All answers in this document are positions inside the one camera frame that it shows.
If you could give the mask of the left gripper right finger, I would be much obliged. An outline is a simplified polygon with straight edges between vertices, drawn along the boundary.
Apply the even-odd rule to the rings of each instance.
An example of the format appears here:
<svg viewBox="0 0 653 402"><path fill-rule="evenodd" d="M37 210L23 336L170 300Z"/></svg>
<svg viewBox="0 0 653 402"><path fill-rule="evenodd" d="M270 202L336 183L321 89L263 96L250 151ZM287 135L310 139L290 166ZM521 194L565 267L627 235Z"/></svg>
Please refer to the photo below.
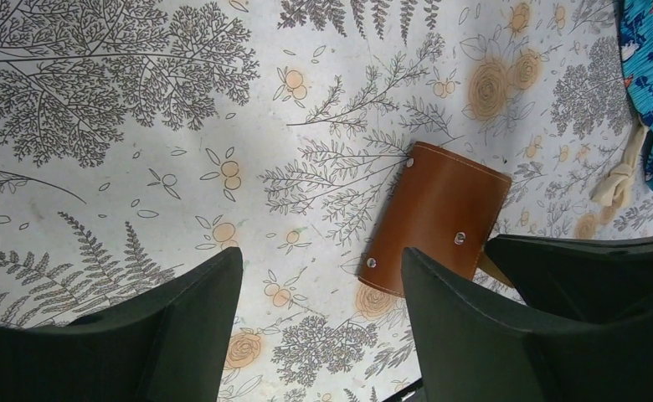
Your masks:
<svg viewBox="0 0 653 402"><path fill-rule="evenodd" d="M415 248L401 276L430 401L653 401L653 309L605 324L556 316Z"/></svg>

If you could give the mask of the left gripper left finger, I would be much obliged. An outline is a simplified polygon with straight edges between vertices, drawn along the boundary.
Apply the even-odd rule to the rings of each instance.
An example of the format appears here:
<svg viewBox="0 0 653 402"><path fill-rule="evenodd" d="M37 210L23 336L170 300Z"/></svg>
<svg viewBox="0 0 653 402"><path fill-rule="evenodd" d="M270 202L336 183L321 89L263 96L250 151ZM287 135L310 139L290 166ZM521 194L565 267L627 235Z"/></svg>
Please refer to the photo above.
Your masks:
<svg viewBox="0 0 653 402"><path fill-rule="evenodd" d="M215 401L242 280L229 247L68 325L0 327L0 401Z"/></svg>

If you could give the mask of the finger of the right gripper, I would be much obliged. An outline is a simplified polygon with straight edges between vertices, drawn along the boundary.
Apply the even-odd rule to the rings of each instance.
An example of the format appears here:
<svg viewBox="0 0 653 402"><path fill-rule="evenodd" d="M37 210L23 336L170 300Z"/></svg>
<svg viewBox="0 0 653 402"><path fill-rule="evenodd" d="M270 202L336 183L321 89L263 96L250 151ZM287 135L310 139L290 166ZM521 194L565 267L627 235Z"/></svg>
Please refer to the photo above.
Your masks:
<svg viewBox="0 0 653 402"><path fill-rule="evenodd" d="M653 310L653 237L566 240L500 234L484 253L530 307L595 324Z"/></svg>

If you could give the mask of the brown leather card holder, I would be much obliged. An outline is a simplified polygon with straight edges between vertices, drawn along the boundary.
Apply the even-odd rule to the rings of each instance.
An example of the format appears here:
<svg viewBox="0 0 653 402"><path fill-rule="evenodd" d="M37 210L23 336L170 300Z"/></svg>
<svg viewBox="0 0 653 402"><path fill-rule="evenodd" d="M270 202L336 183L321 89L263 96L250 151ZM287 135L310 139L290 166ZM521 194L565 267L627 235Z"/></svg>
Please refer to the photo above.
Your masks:
<svg viewBox="0 0 653 402"><path fill-rule="evenodd" d="M472 279L511 185L505 173L415 142L357 278L376 290L403 296L401 254L416 248Z"/></svg>

